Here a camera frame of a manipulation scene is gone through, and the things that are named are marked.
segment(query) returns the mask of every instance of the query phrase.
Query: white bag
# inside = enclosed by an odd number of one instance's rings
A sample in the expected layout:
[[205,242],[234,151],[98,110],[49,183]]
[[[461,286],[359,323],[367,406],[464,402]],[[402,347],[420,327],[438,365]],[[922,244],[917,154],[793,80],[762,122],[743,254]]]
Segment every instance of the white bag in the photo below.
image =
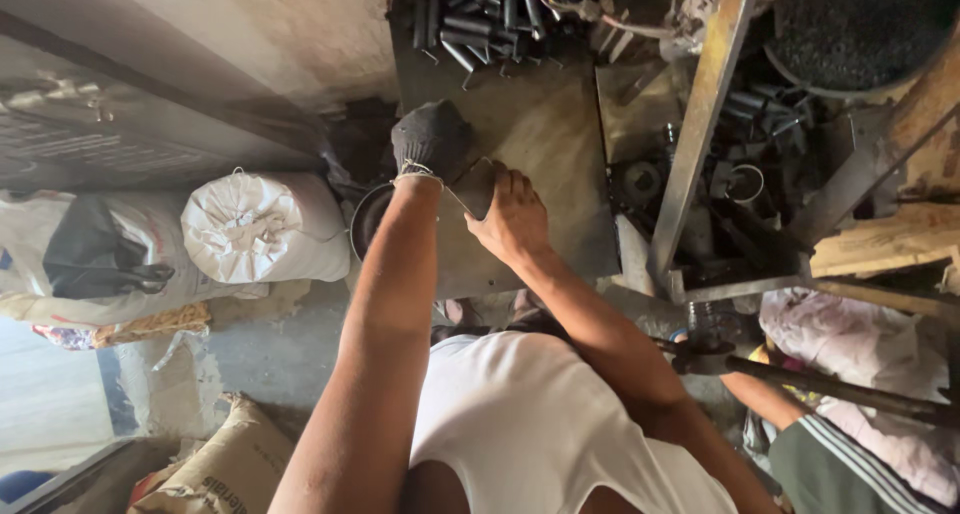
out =
[[180,216],[193,263],[218,282],[334,282],[351,267],[343,214],[311,173],[237,173],[193,192]]
[[69,193],[42,191],[18,200],[0,191],[0,314],[35,325],[91,329],[133,321],[157,312],[213,297],[258,298],[266,284],[225,285],[204,275],[187,255],[177,219],[185,194],[109,193],[101,197],[123,236],[143,244],[144,264],[174,268],[163,290],[148,295],[134,291],[118,297],[62,299],[43,271],[43,256],[67,208]]

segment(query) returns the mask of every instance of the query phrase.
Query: gloved hand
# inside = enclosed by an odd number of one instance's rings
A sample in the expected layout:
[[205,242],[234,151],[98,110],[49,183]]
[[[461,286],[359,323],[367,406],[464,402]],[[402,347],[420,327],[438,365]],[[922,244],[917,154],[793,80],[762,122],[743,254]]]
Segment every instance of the gloved hand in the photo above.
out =
[[398,179],[421,174],[449,184],[467,168],[474,130],[450,100],[442,100],[411,111],[390,137]]

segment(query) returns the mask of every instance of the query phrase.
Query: white tank top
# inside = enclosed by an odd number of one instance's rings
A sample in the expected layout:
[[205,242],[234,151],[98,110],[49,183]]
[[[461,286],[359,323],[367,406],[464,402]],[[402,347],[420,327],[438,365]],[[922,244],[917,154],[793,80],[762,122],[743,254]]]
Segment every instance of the white tank top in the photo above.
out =
[[456,472],[472,514],[576,514],[597,486],[644,514],[737,512],[689,452],[645,438],[590,365],[544,334],[430,349],[410,467],[429,460]]

